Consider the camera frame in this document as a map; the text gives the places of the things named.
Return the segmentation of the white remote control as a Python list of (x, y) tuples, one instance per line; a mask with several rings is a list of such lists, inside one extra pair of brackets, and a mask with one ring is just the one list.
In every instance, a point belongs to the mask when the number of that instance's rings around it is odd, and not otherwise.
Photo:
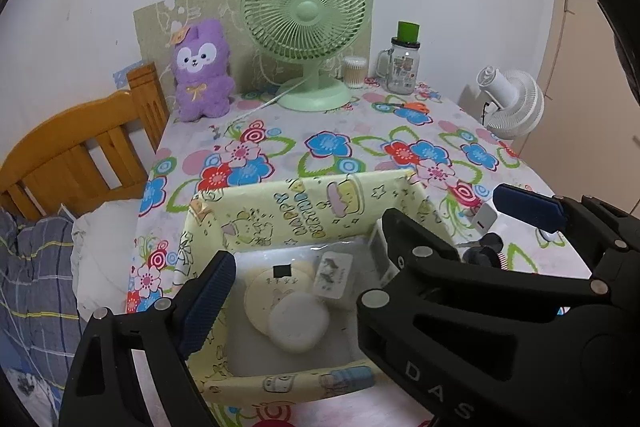
[(382, 287), (386, 286), (396, 277), (399, 270), (390, 261), (387, 252), (387, 242), (383, 232), (382, 220), (378, 219), (372, 229), (368, 242), (369, 251), (374, 262), (376, 273)]

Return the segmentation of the white earbuds case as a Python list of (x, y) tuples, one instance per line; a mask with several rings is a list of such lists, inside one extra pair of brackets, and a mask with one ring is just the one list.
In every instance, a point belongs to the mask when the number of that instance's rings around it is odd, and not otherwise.
[(328, 308), (314, 295), (294, 291), (268, 317), (268, 337), (281, 350), (304, 353), (320, 343), (330, 324)]

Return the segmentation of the round bear mirror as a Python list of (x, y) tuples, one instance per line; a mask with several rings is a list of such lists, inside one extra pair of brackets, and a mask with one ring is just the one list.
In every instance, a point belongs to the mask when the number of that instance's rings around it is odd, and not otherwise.
[(309, 293), (314, 266), (307, 261), (250, 269), (244, 277), (243, 306), (250, 324), (262, 335), (268, 334), (268, 317), (275, 305), (294, 291)]

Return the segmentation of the black car key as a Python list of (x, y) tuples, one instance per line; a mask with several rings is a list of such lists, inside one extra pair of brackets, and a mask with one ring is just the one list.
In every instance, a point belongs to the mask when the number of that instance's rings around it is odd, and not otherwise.
[(503, 250), (503, 240), (496, 233), (486, 233), (476, 241), (458, 244), (457, 248), (462, 251), (462, 261), (468, 265), (502, 268), (500, 254)]

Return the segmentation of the white charger adapter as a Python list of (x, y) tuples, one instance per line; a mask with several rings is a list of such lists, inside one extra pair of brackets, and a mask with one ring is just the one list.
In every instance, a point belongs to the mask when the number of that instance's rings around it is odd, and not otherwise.
[(337, 303), (352, 295), (354, 283), (354, 256), (351, 254), (327, 251), (320, 258), (312, 293)]
[(480, 234), (486, 234), (490, 231), (491, 227), (496, 223), (498, 219), (498, 212), (490, 202), (484, 202), (483, 205), (478, 208), (472, 219), (472, 227)]

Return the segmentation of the beige door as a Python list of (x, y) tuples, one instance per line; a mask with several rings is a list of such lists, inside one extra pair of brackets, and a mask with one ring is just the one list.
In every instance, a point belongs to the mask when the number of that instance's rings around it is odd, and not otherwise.
[(516, 142), (555, 193), (639, 212), (639, 109), (597, 0), (554, 0), (538, 75), (544, 116)]

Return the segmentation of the floral tablecloth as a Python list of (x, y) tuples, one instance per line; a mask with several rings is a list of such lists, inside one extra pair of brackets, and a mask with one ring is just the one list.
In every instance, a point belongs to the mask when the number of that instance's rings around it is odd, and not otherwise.
[[(477, 236), (475, 211), (500, 183), (551, 195), (547, 184), (456, 103), (419, 82), (418, 94), (393, 95), (367, 80), (342, 107), (318, 113), (287, 110), (267, 93), (236, 98), (224, 118), (181, 122), (169, 117), (141, 199), (126, 311), (145, 311), (175, 297), (179, 241), (193, 196), (203, 190), (402, 170), (434, 199), (454, 243)], [(427, 115), (390, 103), (422, 102)], [(507, 270), (588, 277), (562, 234), (538, 232), (498, 217)], [(433, 415), (390, 381), (306, 403), (209, 404), (219, 426), (428, 426)]]

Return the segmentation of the blue plaid bedding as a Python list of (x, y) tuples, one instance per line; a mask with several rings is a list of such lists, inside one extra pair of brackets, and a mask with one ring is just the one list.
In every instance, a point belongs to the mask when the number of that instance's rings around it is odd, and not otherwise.
[(30, 222), (1, 213), (1, 365), (16, 369), (60, 408), (85, 327), (73, 291), (73, 221)]

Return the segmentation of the white standing fan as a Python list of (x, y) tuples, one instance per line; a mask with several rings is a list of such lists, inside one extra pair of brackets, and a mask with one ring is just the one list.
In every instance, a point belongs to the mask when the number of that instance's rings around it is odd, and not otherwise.
[(528, 72), (486, 66), (465, 86), (458, 104), (503, 140), (523, 138), (544, 116), (544, 94)]

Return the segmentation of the white pillow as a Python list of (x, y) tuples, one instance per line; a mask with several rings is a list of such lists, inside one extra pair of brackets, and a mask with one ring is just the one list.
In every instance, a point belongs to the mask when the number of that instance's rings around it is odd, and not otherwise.
[(80, 317), (125, 311), (140, 199), (104, 202), (73, 224), (72, 285)]

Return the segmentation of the yellow cartoon storage box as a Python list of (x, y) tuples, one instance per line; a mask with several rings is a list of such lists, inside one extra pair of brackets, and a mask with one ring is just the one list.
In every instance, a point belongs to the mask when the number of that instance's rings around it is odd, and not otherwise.
[(433, 195), (402, 170), (334, 174), (196, 193), (174, 281), (221, 251), (232, 285), (188, 358), (211, 403), (302, 403), (371, 388), (384, 376), (358, 348), (356, 299), (394, 275), (381, 232), (396, 209), (447, 236)]

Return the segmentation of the glass mug jar green lid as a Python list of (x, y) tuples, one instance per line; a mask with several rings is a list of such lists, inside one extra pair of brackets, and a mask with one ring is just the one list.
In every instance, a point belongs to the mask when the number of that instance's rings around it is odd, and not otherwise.
[(416, 89), (421, 46), (419, 31), (418, 24), (401, 20), (390, 47), (378, 54), (375, 75), (390, 93), (407, 95)]

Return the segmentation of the cotton swab container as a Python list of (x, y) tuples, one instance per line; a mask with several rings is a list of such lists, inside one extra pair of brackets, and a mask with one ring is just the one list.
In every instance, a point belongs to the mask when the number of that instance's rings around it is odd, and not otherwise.
[(359, 89), (364, 86), (367, 78), (368, 60), (361, 56), (345, 56), (342, 63), (343, 82), (349, 89)]

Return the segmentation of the wooden bed headboard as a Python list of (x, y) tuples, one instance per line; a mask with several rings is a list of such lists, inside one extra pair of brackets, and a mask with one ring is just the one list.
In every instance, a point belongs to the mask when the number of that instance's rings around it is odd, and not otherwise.
[(129, 138), (141, 124), (153, 150), (169, 110), (155, 64), (127, 72), (128, 88), (76, 105), (27, 133), (1, 167), (1, 207), (29, 221), (65, 206), (75, 215), (142, 196), (146, 174)]

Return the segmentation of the green desk fan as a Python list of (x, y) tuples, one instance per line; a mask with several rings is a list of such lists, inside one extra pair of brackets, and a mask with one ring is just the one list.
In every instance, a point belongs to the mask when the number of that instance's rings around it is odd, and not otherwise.
[(304, 113), (349, 102), (344, 82), (323, 69), (360, 36), (370, 20), (371, 0), (241, 0), (240, 12), (260, 52), (303, 69), (281, 84), (273, 101)]

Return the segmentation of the purple plush toy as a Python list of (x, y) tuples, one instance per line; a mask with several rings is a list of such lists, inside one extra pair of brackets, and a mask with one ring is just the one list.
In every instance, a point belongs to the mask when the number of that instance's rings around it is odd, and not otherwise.
[(209, 18), (183, 27), (171, 36), (171, 44), (180, 120), (228, 114), (235, 83), (229, 76), (230, 46), (221, 21)]

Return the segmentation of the beige cartoon backboard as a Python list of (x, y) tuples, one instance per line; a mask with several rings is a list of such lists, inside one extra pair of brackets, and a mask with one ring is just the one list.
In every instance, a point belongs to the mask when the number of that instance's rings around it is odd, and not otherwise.
[(240, 11), (241, 0), (163, 0), (134, 11), (134, 26), (142, 60), (155, 64), (166, 102), (175, 105), (176, 83), (170, 67), (171, 37), (186, 26), (216, 18), (230, 46), (228, 74), (235, 91), (245, 93), (277, 88), (303, 74), (298, 64), (279, 62), (262, 53), (248, 35)]

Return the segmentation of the orange handled scissors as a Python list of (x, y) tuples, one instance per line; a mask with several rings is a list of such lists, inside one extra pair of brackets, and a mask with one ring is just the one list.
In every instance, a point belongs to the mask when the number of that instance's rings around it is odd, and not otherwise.
[(422, 102), (406, 102), (406, 103), (402, 103), (402, 104), (390, 103), (390, 106), (393, 106), (393, 107), (396, 107), (396, 108), (403, 108), (403, 109), (413, 110), (413, 112), (421, 113), (421, 114), (425, 114), (425, 115), (430, 113), (430, 110)]

